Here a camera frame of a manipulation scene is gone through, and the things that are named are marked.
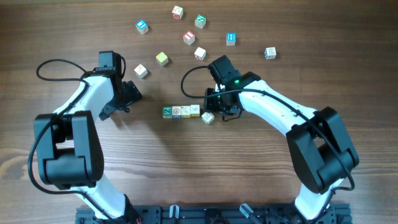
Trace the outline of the green edged picture block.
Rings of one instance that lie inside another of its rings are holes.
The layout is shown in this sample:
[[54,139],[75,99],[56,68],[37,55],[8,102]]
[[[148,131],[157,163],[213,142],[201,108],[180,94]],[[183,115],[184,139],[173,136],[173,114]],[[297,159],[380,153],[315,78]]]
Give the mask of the green edged picture block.
[[215,116],[213,113],[204,112],[201,118],[206,124],[210,124],[214,120]]

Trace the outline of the yellow sided picture block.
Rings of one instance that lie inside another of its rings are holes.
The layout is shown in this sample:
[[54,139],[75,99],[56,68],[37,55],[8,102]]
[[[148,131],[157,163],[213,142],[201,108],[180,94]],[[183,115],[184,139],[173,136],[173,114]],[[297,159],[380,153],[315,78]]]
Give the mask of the yellow sided picture block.
[[191,117],[200,116],[200,105],[190,105],[190,115]]

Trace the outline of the yellow edged picture block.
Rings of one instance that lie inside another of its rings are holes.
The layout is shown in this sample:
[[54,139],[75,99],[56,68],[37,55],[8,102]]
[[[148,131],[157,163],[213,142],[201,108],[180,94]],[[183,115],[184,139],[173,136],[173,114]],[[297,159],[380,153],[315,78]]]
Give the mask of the yellow edged picture block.
[[190,106],[181,106],[181,115],[182,115],[182,118],[190,118],[191,117],[191,107]]

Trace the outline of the green Z letter block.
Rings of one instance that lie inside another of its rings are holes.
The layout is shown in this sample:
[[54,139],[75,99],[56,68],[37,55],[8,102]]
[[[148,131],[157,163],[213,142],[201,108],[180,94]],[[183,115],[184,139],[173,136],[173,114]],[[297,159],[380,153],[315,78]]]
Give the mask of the green Z letter block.
[[162,117],[165,119],[172,118],[172,107],[171,106],[165,106],[162,108]]

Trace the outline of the blue sided picture block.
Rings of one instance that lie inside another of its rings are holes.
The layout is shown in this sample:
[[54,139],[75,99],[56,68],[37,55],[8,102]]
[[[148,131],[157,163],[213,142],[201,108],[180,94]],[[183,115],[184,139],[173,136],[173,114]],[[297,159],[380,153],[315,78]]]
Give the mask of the blue sided picture block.
[[173,106],[172,107],[172,117],[173,118],[181,118],[182,117],[182,107],[181,106]]

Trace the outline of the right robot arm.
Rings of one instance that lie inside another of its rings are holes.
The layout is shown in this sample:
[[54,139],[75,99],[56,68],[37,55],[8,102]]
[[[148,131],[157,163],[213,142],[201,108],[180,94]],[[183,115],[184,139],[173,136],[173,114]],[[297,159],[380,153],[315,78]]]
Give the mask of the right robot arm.
[[207,69],[216,86],[205,93],[206,110],[232,114],[237,108],[237,114],[253,113],[286,137],[302,183],[294,206],[303,221],[317,221],[336,191],[354,190],[351,171],[359,164],[359,156],[337,111],[300,105],[273,90],[255,73],[242,75],[225,55]]

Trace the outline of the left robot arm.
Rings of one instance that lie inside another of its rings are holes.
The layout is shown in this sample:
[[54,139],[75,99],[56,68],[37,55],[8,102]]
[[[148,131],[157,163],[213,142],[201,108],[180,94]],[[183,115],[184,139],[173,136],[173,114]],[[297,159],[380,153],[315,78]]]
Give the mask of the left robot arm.
[[104,155],[95,127],[115,111],[129,112],[142,98],[125,82],[126,61],[114,51],[99,53],[98,66],[84,71],[80,86],[53,113],[34,120],[35,141],[27,170],[32,184],[52,195],[74,194],[93,211],[98,223],[141,223],[125,194],[104,174]]

